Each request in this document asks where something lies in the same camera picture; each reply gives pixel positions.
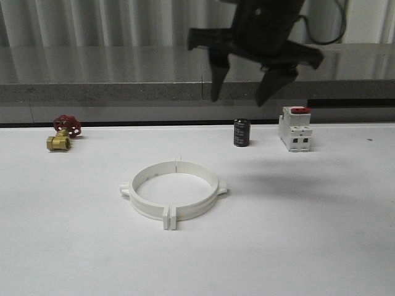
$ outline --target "white curtain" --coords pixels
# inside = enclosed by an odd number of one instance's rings
[[[342,42],[394,42],[395,0],[341,2]],[[216,0],[0,0],[0,46],[183,46],[189,27],[229,27],[234,10]],[[339,33],[334,0],[306,0],[302,13],[317,39]],[[309,42],[302,22],[291,39]]]

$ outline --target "cable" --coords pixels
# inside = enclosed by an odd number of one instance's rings
[[[303,21],[305,23],[305,26],[306,26],[307,35],[310,38],[310,40],[313,41],[315,44],[318,44],[318,45],[329,45],[329,44],[335,43],[335,42],[339,41],[344,36],[344,33],[346,32],[346,28],[347,28],[347,17],[346,17],[346,8],[345,8],[346,4],[344,4],[344,6],[342,6],[340,4],[339,0],[334,0],[334,2],[338,6],[338,9],[340,10],[340,13],[341,13],[340,34],[334,40],[319,41],[319,40],[315,39],[313,37],[311,31],[310,31],[309,18],[306,17],[305,15],[300,15],[299,18],[297,19],[297,21],[300,20],[300,19],[303,19]]]

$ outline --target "brass valve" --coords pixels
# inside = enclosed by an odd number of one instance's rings
[[[67,128],[61,129],[54,137],[48,137],[47,139],[47,148],[50,151],[69,150],[70,146],[70,136]]]
[[[73,116],[61,115],[54,120],[54,129],[57,131],[56,135],[47,138],[48,150],[69,150],[70,138],[81,134],[81,123]]]

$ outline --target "brass fitting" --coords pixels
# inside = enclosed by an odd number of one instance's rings
[[[69,150],[70,146],[70,136],[67,128],[61,129],[54,137],[48,137],[47,139],[47,148],[50,151]]]

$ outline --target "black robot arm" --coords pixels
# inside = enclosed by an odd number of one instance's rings
[[[229,54],[253,60],[267,69],[256,92],[258,106],[296,79],[297,65],[314,69],[320,66],[321,51],[288,41],[304,0],[223,1],[237,4],[231,28],[192,28],[188,36],[189,50],[208,47],[213,101],[218,99],[229,71]]]

